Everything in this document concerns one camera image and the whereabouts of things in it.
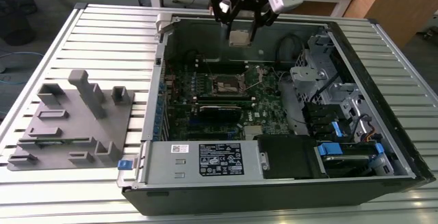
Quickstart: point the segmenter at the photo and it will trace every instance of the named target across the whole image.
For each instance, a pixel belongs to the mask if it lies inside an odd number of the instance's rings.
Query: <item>metal slatted table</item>
[[[43,83],[67,82],[71,69],[87,69],[102,89],[135,90],[124,155],[138,154],[147,107],[160,12],[208,14],[206,10],[88,5],[75,9],[0,127],[0,223],[241,222],[241,223],[436,223],[438,181],[354,207],[190,216],[142,216],[122,196],[116,168],[11,172],[8,157],[36,111]],[[285,18],[326,17],[286,15]],[[429,164],[438,171],[438,99],[379,25],[333,19]]]

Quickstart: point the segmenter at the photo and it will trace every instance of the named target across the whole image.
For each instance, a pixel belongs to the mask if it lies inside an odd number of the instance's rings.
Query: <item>white sticker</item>
[[[188,153],[188,145],[172,145],[172,153]]]

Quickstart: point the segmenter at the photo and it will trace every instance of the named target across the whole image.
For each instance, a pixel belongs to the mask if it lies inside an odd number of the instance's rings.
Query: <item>warning label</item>
[[[200,144],[199,174],[202,176],[245,174],[241,144]]]

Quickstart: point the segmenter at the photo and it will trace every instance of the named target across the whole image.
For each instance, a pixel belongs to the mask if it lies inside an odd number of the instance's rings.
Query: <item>wire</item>
[[[275,74],[277,78],[279,79],[281,77],[279,77],[279,75],[277,74],[275,68],[274,68],[274,67],[271,67],[271,69],[273,69],[273,72],[274,72],[274,74]]]
[[[40,57],[44,57],[44,55],[42,53],[38,53],[38,52],[32,52],[32,51],[19,51],[19,52],[10,52],[4,55],[0,56],[0,58],[6,57],[6,56],[11,56],[14,54],[24,54],[24,55],[39,55]],[[10,84],[10,85],[22,85],[24,84],[26,82],[7,82],[4,80],[0,80],[0,83],[3,84]]]
[[[6,82],[4,80],[0,80],[0,83],[3,83],[3,84],[10,84],[10,85],[22,85],[22,84],[24,84],[26,82]]]
[[[371,125],[370,122],[367,122],[367,125],[370,126],[371,131],[369,132],[369,135],[365,137],[365,141],[366,141],[366,142],[370,141],[371,136],[375,134],[375,127]]]
[[[195,0],[191,1],[191,3],[188,5],[184,5],[184,8],[187,9],[188,6],[191,6],[194,4]]]
[[[297,120],[294,117],[291,117],[291,118],[295,122],[309,125],[306,122]]]
[[[258,84],[261,84],[262,82],[257,82],[254,85],[251,85],[250,87],[247,87],[243,91],[246,91],[247,89],[250,89],[251,87],[257,86]]]
[[[351,130],[351,134],[350,134],[350,137],[349,137],[349,140],[347,141],[351,141],[354,139],[354,133],[357,132],[357,129],[358,129],[358,125],[359,125],[359,121],[362,120],[363,117],[366,116],[370,116],[369,114],[363,113],[358,119],[355,120],[354,122],[354,126],[353,126],[353,130]]]
[[[28,55],[39,55],[42,57],[44,57],[44,55],[42,53],[38,53],[38,52],[32,52],[32,51],[18,51],[18,52],[10,52],[4,55],[0,56],[0,58],[6,57],[6,56],[10,56],[10,55],[14,55],[14,54],[28,54]]]
[[[281,48],[283,45],[285,40],[290,38],[293,40],[293,52],[295,51],[295,42],[294,39],[298,40],[299,45],[301,45],[301,52],[305,52],[306,46],[305,46],[305,42],[302,40],[302,38],[294,34],[294,33],[289,33],[286,34],[278,41],[277,45],[275,45],[275,62],[279,63],[281,62]]]
[[[311,103],[313,100],[317,98],[317,96],[327,89],[327,87],[335,82],[337,78],[339,77],[339,73],[337,73],[330,80],[326,82],[326,84],[322,86],[322,88],[315,92],[313,97],[310,98],[309,102]]]

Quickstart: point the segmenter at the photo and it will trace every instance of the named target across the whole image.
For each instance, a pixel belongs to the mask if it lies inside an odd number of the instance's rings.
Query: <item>blue connector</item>
[[[118,169],[119,170],[132,170],[132,160],[119,160]]]
[[[331,122],[331,125],[334,125],[337,136],[338,137],[342,137],[342,132],[341,132],[339,124],[335,121],[333,121]]]
[[[318,146],[319,155],[342,155],[342,149],[339,143],[322,143]]]
[[[381,143],[375,143],[375,149],[377,149],[377,152],[378,152],[379,154],[382,154],[382,153],[385,152],[385,149],[383,149],[383,146],[382,146]]]

